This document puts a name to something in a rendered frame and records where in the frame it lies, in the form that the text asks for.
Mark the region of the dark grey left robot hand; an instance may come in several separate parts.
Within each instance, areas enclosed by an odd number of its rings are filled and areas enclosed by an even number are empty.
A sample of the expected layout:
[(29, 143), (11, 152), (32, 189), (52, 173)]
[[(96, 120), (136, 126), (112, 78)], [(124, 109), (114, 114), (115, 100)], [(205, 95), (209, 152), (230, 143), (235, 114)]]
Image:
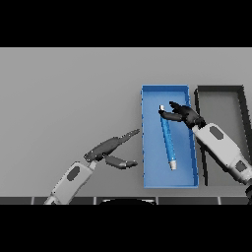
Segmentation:
[(131, 137), (137, 135), (140, 132), (139, 129), (130, 131), (122, 137), (112, 137), (106, 141), (101, 142), (96, 147), (92, 148), (84, 155), (84, 159), (87, 162), (105, 160), (105, 163), (116, 167), (118, 169), (126, 169), (136, 166), (138, 163), (135, 160), (124, 160), (119, 157), (115, 157), (112, 153), (123, 143), (127, 142)]

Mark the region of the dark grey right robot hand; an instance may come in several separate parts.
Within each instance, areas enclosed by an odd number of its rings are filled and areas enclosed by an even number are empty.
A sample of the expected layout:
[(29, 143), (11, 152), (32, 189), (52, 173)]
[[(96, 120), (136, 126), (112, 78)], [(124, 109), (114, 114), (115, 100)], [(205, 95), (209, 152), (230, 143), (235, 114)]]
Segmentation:
[(207, 125), (205, 119), (190, 106), (180, 105), (174, 101), (169, 105), (172, 108), (171, 112), (167, 112), (162, 106), (159, 107), (158, 113), (163, 119), (184, 122), (189, 129), (193, 129), (194, 126), (201, 129)]

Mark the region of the blue pipe with pale ends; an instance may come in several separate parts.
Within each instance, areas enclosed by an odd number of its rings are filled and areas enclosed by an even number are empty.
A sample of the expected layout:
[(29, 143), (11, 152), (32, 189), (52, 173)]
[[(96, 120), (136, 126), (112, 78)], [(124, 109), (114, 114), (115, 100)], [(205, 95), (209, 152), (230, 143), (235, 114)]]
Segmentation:
[(169, 129), (169, 123), (167, 119), (161, 118), (160, 119), (166, 154), (168, 159), (168, 164), (172, 170), (176, 169), (176, 158), (175, 158), (175, 151), (173, 147), (172, 137)]

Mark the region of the dark grey rectangular bin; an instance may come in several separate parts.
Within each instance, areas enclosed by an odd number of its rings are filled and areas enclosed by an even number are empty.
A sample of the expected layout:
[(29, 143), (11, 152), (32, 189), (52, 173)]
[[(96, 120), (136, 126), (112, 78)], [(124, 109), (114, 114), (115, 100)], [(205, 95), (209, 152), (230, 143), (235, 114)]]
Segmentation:
[[(207, 123), (219, 125), (252, 164), (252, 118), (243, 86), (199, 86), (195, 91), (196, 111)], [(239, 186), (201, 145), (204, 181), (207, 186)]]

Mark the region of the blue rectangular bin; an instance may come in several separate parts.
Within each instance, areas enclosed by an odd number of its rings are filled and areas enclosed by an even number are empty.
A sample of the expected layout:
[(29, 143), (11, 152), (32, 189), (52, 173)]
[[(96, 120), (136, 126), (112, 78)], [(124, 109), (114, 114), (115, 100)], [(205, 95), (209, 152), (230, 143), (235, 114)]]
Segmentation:
[(171, 112), (169, 103), (190, 106), (187, 85), (142, 85), (142, 146), (145, 188), (197, 188), (198, 167), (194, 135), (183, 122), (170, 121), (176, 164), (172, 170), (168, 164), (166, 148), (158, 114), (162, 104)]

